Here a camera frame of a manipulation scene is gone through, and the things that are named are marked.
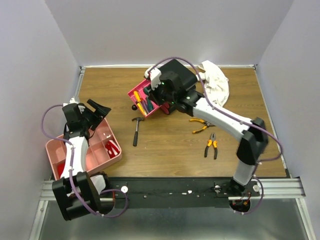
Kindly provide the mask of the black drawer cabinet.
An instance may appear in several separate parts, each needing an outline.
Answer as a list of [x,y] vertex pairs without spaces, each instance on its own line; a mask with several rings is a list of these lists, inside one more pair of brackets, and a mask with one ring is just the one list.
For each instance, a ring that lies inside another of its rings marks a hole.
[[193,108],[202,96],[196,90],[196,75],[176,59],[165,63],[159,70],[161,102],[171,103],[179,112],[192,117]]

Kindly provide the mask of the short green screwdriver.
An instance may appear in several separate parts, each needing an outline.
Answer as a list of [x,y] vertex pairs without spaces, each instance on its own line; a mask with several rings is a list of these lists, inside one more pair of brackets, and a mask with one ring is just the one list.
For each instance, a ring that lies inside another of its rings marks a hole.
[[150,96],[150,94],[152,93],[152,88],[151,88],[151,86],[150,86],[150,85],[145,86],[145,87],[143,88],[143,92],[144,92],[144,94],[145,94],[146,96]]

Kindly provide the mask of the long green screwdriver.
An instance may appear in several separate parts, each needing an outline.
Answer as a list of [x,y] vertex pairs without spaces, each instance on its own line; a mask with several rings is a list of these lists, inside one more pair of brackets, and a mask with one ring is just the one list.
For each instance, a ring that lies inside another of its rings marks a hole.
[[154,110],[154,106],[152,101],[148,97],[146,98],[146,104],[147,104],[148,112],[149,113],[152,112]]

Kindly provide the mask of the pink top drawer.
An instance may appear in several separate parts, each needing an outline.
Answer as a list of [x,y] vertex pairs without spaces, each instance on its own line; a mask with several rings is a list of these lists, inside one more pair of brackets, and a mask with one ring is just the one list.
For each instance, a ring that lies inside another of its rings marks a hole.
[[167,107],[167,104],[157,105],[153,101],[148,99],[148,96],[144,93],[144,88],[149,85],[150,82],[144,79],[127,93],[133,104],[137,106],[138,110],[145,118],[148,118],[158,109],[161,109],[165,113],[165,109]]

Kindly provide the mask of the purple red screwdriver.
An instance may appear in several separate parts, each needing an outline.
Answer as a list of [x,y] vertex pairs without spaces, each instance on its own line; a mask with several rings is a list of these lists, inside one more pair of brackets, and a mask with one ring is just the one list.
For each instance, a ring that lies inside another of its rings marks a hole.
[[142,104],[143,104],[143,107],[144,107],[144,109],[145,109],[146,115],[148,115],[149,110],[148,110],[147,103],[146,103],[146,101],[145,101],[144,99],[142,100]]

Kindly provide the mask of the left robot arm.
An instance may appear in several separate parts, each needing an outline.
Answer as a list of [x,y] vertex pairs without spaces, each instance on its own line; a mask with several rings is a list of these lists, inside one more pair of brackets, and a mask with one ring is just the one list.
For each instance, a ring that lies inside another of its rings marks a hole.
[[62,107],[66,124],[60,140],[65,143],[66,158],[60,179],[52,183],[52,191],[66,221],[87,214],[104,217],[112,210],[110,206],[102,205],[100,200],[111,191],[106,174],[97,173],[90,177],[85,169],[90,131],[98,127],[111,108],[91,99],[87,103],[91,108],[72,98]]

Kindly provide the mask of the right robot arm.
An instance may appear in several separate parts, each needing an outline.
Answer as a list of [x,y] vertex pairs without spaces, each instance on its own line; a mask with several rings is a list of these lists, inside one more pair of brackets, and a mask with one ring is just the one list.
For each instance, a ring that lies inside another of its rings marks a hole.
[[144,76],[150,81],[145,92],[154,103],[171,103],[179,112],[205,120],[229,133],[239,142],[236,152],[238,165],[227,193],[241,196],[247,192],[258,159],[269,143],[265,122],[258,117],[251,120],[217,104],[209,104],[205,96],[196,91],[198,79],[191,71],[178,74],[174,71],[161,72],[153,69],[146,71]]

